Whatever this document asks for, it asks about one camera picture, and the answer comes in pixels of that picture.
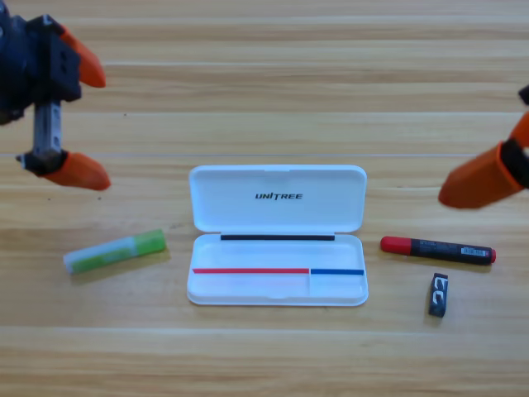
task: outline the glue stick cap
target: glue stick cap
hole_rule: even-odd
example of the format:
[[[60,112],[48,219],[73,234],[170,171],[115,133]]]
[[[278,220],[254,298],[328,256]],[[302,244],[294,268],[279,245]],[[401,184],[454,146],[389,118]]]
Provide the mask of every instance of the glue stick cap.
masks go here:
[[[134,243],[136,244],[138,256],[147,255],[165,249],[165,236],[160,229],[153,230],[152,232],[134,236]]]

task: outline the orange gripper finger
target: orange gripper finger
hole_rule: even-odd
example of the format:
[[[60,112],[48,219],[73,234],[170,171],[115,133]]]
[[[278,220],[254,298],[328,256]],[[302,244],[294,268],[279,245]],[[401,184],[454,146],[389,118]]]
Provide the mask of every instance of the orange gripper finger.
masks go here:
[[[79,66],[80,80],[92,87],[103,88],[107,85],[105,71],[97,56],[87,48],[81,41],[75,38],[66,26],[61,26],[64,33],[61,35],[62,41],[68,44],[81,57]]]
[[[102,165],[81,153],[68,153],[60,170],[42,175],[42,178],[61,186],[91,190],[106,190],[111,185]]]
[[[501,148],[502,142],[450,172],[439,201],[452,208],[476,209],[522,190],[503,164]]]

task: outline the red marker cap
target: red marker cap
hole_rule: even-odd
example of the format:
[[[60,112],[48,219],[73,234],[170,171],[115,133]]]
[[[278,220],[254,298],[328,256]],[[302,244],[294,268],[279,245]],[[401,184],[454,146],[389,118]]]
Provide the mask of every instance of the red marker cap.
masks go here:
[[[410,255],[412,252],[412,239],[406,237],[383,237],[380,240],[380,248],[384,252]]]

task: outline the black stripe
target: black stripe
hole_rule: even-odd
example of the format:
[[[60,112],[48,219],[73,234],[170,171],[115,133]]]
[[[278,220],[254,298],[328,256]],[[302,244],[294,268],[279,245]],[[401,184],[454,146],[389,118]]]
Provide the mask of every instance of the black stripe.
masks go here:
[[[310,240],[333,242],[334,236],[274,235],[274,234],[222,234],[221,240]]]

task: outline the marker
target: marker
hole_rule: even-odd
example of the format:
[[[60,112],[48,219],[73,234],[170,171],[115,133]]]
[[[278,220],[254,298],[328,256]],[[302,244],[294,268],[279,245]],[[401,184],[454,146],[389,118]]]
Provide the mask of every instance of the marker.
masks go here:
[[[70,252],[63,258],[66,270],[75,275],[111,263],[136,256],[148,255],[165,249],[165,237],[161,230],[125,237],[99,246],[91,246]]]
[[[496,251],[486,246],[468,246],[451,242],[430,242],[416,238],[384,237],[380,241],[384,252],[421,256],[443,261],[490,265],[496,261]]]

